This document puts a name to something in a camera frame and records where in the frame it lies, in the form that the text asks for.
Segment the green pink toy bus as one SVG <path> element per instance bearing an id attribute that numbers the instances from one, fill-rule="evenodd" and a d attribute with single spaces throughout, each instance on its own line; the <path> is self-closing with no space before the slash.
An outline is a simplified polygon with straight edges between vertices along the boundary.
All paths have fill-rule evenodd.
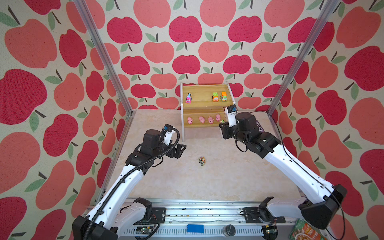
<path id="1" fill-rule="evenodd" d="M 206 158 L 205 157 L 200 157 L 199 158 L 199 163 L 201 166 L 204 166 L 206 164 Z"/>

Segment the orange green toy truck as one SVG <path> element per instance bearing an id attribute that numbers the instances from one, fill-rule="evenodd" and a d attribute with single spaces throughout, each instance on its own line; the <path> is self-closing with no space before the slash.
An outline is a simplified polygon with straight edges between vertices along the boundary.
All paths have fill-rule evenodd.
<path id="1" fill-rule="evenodd" d="M 221 101 L 222 102 L 227 102 L 228 101 L 228 95 L 226 92 L 221 93 Z"/>

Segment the pink square toy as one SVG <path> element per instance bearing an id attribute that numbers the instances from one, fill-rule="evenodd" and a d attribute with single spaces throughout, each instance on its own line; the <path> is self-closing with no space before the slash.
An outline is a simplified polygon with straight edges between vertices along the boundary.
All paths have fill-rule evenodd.
<path id="1" fill-rule="evenodd" d="M 204 124 L 206 120 L 203 116 L 199 116 L 199 121 Z"/>

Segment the green toy car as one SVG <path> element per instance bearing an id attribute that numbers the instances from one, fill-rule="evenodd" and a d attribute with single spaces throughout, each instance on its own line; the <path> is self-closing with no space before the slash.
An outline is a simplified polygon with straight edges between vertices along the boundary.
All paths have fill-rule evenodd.
<path id="1" fill-rule="evenodd" d="M 213 102 L 219 102 L 219 95 L 218 95 L 218 93 L 213 93 L 212 94 L 212 100 L 213 100 Z"/>

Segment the wooden two-tier shelf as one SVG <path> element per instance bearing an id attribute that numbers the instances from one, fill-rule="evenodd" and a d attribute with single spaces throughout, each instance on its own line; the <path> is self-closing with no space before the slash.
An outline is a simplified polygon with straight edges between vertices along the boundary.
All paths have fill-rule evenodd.
<path id="1" fill-rule="evenodd" d="M 226 92 L 228 101 L 221 101 L 221 93 Z M 192 103 L 186 104 L 186 96 L 188 93 L 192 94 Z M 212 94 L 218 93 L 219 102 L 213 102 Z M 181 97 L 181 121 L 182 121 L 182 139 L 185 139 L 186 128 L 203 128 L 203 127 L 217 127 L 220 122 L 216 121 L 216 115 L 220 114 L 221 120 L 226 120 L 225 108 L 236 103 L 232 90 L 228 82 L 222 85 L 187 85 L 180 84 L 180 97 Z M 199 121 L 199 116 L 205 118 L 205 123 Z M 193 119 L 193 124 L 189 125 L 187 118 Z M 208 118 L 212 117 L 214 123 L 209 124 Z"/>

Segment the pink teal toy car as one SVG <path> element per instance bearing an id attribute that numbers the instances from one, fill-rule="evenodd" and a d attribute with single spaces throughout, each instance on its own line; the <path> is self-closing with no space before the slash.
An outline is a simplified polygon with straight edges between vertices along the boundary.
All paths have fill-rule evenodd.
<path id="1" fill-rule="evenodd" d="M 192 94 L 191 93 L 187 94 L 185 103 L 186 104 L 191 104 L 192 103 Z"/>

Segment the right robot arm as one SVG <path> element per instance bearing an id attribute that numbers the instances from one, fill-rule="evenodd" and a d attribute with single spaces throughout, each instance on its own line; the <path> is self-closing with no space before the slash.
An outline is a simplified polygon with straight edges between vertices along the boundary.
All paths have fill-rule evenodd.
<path id="1" fill-rule="evenodd" d="M 227 121 L 220 123 L 224 139 L 246 146 L 247 151 L 277 167 L 304 193 L 304 197 L 281 200 L 267 197 L 259 205 L 259 218 L 268 223 L 273 218 L 290 217 L 306 220 L 310 225 L 325 230 L 347 194 L 342 185 L 324 180 L 291 154 L 273 134 L 265 132 L 256 117 L 248 112 L 231 112 Z"/>

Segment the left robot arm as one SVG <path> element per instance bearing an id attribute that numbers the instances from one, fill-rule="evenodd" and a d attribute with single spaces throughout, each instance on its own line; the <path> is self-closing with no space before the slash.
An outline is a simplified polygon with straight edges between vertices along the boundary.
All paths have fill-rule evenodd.
<path id="1" fill-rule="evenodd" d="M 129 155 L 119 178 L 106 195 L 86 216 L 78 216 L 74 220 L 74 239 L 120 240 L 125 230 L 134 224 L 150 223 L 153 215 L 152 202 L 137 198 L 128 207 L 123 207 L 123 204 L 156 159 L 178 159 L 186 148 L 186 145 L 179 143 L 139 144 Z"/>

